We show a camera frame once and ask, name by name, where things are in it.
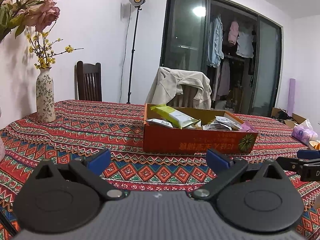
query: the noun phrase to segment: ribbed gray surface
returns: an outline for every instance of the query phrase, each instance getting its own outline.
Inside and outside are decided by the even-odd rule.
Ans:
[[[23,230],[14,238],[14,240],[53,239],[302,240],[303,238],[294,231],[279,236],[244,233],[222,221],[209,203],[194,201],[182,191],[133,191],[123,200],[107,202],[91,223],[75,231],[59,235],[40,235]]]

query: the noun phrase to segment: table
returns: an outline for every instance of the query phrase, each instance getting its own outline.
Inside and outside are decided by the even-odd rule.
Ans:
[[[143,152],[143,106],[67,100],[56,103],[55,109],[57,119],[53,123],[39,124],[33,113],[0,131],[6,148],[6,156],[0,163],[0,210],[15,227],[18,226],[12,213],[14,197],[44,158],[68,163],[79,156],[90,156],[100,148],[109,148],[112,162],[102,177],[128,190],[192,191],[215,178],[206,166],[204,154]],[[259,131],[252,152],[241,156],[251,163],[278,156],[295,157],[299,149],[306,149],[291,137],[292,129],[277,120],[237,116]],[[312,205],[320,194],[319,183],[301,182],[293,172],[287,175],[305,204],[297,231],[315,240],[320,235],[320,209],[314,210]],[[8,238],[0,225],[0,239]]]

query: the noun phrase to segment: purple roll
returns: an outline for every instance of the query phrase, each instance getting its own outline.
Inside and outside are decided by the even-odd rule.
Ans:
[[[290,78],[289,85],[289,98],[288,98],[288,106],[287,106],[287,114],[288,116],[292,116],[293,107],[294,107],[294,91],[296,88],[296,80],[294,78]]]

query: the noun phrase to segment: yellow-green wrapper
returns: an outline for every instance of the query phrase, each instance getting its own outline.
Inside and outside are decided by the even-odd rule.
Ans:
[[[180,129],[193,125],[199,121],[166,105],[152,106],[150,109]]]

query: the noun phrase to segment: beige jacket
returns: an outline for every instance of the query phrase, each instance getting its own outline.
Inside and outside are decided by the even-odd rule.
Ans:
[[[176,95],[183,94],[182,85],[198,89],[193,98],[194,108],[210,109],[210,80],[202,72],[159,67],[146,104],[166,104]]]

